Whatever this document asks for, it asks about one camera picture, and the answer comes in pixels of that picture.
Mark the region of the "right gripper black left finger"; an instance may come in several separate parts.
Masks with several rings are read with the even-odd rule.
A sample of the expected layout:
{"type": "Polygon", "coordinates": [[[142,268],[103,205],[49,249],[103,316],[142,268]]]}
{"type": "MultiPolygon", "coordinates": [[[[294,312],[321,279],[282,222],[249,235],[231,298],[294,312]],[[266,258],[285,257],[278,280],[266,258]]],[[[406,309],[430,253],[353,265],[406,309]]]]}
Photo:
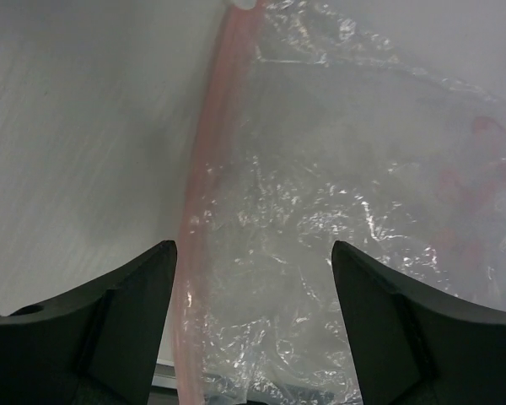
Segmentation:
{"type": "Polygon", "coordinates": [[[0,316],[0,404],[145,404],[170,305],[176,244],[0,316]]]}

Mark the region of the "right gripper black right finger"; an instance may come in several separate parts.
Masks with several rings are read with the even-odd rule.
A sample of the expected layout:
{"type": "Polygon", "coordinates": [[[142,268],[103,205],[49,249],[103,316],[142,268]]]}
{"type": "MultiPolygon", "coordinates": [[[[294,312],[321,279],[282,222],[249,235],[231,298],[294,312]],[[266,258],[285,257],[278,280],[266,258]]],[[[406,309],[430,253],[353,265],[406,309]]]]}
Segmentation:
{"type": "Polygon", "coordinates": [[[335,243],[332,271],[366,404],[506,404],[506,312],[335,243]]]}

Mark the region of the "clear zip top bag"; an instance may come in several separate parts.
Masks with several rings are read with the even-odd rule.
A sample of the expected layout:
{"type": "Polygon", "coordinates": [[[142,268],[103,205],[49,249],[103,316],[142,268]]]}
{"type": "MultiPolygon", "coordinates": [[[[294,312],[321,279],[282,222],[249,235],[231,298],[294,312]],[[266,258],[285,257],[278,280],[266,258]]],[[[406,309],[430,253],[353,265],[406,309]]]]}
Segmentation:
{"type": "Polygon", "coordinates": [[[232,6],[178,241],[181,403],[362,402],[337,241],[506,311],[506,99],[426,66],[353,2],[232,6]]]}

